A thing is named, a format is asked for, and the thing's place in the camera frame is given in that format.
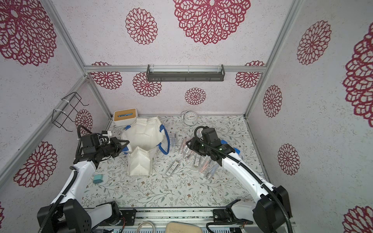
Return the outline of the white canvas bag blue handles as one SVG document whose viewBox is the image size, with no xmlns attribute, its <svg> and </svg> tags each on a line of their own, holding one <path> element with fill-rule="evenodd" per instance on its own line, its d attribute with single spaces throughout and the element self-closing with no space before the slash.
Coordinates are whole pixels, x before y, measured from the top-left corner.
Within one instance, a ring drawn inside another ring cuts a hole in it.
<svg viewBox="0 0 373 233">
<path fill-rule="evenodd" d="M 128 140 L 128 175 L 148 176 L 153 172 L 153 157 L 158 151 L 170 152 L 171 140 L 158 117 L 137 118 L 126 126 L 121 138 Z"/>
</svg>

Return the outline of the clear blue-grey case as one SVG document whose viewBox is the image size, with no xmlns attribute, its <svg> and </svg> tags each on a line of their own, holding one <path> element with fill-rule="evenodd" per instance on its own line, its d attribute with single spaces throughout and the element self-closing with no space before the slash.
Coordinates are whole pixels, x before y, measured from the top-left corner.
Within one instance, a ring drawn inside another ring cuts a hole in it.
<svg viewBox="0 0 373 233">
<path fill-rule="evenodd" d="M 170 146 L 176 147 L 178 145 L 178 136 L 176 133 L 170 134 Z"/>
</svg>

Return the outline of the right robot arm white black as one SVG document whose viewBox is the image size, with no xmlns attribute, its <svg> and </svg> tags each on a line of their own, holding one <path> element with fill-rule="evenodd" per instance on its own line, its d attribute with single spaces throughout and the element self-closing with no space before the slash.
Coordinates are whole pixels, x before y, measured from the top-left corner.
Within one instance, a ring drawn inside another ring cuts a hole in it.
<svg viewBox="0 0 373 233">
<path fill-rule="evenodd" d="M 218 138 L 214 128 L 198 126 L 187 147 L 202 156 L 208 156 L 220 167 L 230 172 L 249 192 L 253 203 L 236 200 L 226 206 L 224 218 L 206 224 L 212 232 L 211 225 L 233 225 L 255 223 L 264 233 L 275 233 L 283 224 L 289 233 L 293 232 L 291 224 L 291 206 L 289 194 L 283 186 L 275 187 L 252 170 L 239 156 L 237 150 Z"/>
</svg>

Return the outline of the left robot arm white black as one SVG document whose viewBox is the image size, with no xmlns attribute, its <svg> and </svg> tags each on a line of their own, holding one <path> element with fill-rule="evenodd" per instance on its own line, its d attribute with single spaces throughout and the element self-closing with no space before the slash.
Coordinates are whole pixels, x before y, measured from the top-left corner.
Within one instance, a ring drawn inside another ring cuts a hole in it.
<svg viewBox="0 0 373 233">
<path fill-rule="evenodd" d="M 110 131 L 92 133 L 83 125 L 77 127 L 78 146 L 71 174 L 50 205 L 37 214 L 40 233 L 90 233 L 101 223 L 117 224 L 123 220 L 115 201 L 86 210 L 79 199 L 99 167 L 99 163 L 121 154 L 128 140 L 112 137 Z"/>
</svg>

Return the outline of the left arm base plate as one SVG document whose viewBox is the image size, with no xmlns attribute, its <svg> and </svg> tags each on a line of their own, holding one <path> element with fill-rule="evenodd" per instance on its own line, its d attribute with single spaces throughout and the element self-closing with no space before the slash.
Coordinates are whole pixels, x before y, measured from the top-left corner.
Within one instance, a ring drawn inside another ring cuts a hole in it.
<svg viewBox="0 0 373 233">
<path fill-rule="evenodd" d="M 136 209 L 120 209 L 120 212 L 121 212 L 121 218 L 119 219 L 117 226 L 127 227 L 127 226 L 135 225 L 136 213 L 137 213 Z"/>
</svg>

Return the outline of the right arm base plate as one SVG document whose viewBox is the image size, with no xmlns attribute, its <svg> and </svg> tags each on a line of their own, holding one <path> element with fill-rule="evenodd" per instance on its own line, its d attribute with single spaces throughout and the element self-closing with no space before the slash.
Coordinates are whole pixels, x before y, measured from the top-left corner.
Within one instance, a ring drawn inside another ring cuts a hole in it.
<svg viewBox="0 0 373 233">
<path fill-rule="evenodd" d="M 253 221 L 247 219 L 239 219 L 234 216 L 233 212 L 228 209 L 213 209 L 214 223 L 224 224 L 253 224 Z"/>
</svg>

